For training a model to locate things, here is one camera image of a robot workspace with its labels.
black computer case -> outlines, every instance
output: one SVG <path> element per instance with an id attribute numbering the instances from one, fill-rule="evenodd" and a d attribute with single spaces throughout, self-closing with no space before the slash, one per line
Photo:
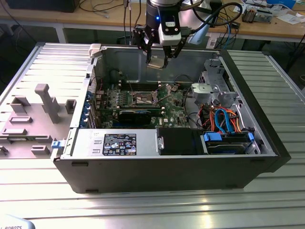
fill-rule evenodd
<path id="1" fill-rule="evenodd" d="M 11 9 L 51 10 L 73 13 L 80 0 L 6 0 Z"/>

green circuit board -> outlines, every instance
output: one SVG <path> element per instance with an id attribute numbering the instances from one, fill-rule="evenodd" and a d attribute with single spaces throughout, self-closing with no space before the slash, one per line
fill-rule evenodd
<path id="1" fill-rule="evenodd" d="M 172 84 L 164 85 L 156 92 L 122 91 L 117 85 L 112 85 L 104 92 L 100 104 L 99 128 L 190 127 L 183 109 L 183 91 Z M 119 112 L 131 109 L 151 112 L 151 123 L 144 126 L 121 125 Z"/>

wooden desk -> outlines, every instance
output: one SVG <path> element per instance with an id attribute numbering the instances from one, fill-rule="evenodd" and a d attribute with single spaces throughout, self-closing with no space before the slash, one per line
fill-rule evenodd
<path id="1" fill-rule="evenodd" d="M 93 0 L 93 4 L 102 2 L 101 0 Z M 121 4 L 121 0 L 115 0 L 113 3 L 102 5 L 100 9 L 109 8 Z M 86 1 L 83 8 L 91 10 L 90 1 Z M 37 11 L 37 10 L 11 10 L 6 5 L 6 9 L 15 17 L 15 19 L 23 25 L 32 26 L 46 26 L 54 27 L 60 42 L 67 42 L 64 34 L 64 28 L 76 29 L 93 29 L 93 30 L 123 30 L 123 6 L 108 10 L 109 18 L 97 15 L 93 12 L 86 12 L 77 8 L 74 13 L 63 13 L 54 11 Z M 142 14 L 138 24 L 145 24 L 146 4 L 142 4 Z M 132 26 L 139 13 L 139 4 L 132 3 Z M 272 22 L 252 24 L 244 23 L 241 17 L 237 19 L 241 23 L 237 38 L 254 39 L 254 40 L 268 40 L 268 41 L 284 41 L 284 42 L 299 42 L 305 33 L 305 25 L 298 23 L 291 25 L 283 22 L 277 18 L 273 18 Z M 10 16 L 0 8 L 0 24 L 15 24 Z M 129 10 L 126 13 L 126 30 L 129 31 Z M 224 26 L 210 28 L 208 36 L 210 36 L 209 43 L 225 33 Z"/>

power supply label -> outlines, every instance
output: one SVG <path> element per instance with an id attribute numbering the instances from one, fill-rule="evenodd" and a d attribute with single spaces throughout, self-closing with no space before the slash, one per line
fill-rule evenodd
<path id="1" fill-rule="evenodd" d="M 103 154 L 105 156 L 137 155 L 136 134 L 105 134 Z"/>

motherboard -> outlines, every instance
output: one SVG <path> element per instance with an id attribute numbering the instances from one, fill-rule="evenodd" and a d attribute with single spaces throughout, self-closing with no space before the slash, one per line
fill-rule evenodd
<path id="1" fill-rule="evenodd" d="M 111 84 L 97 92 L 98 128 L 190 127 L 175 84 Z"/>

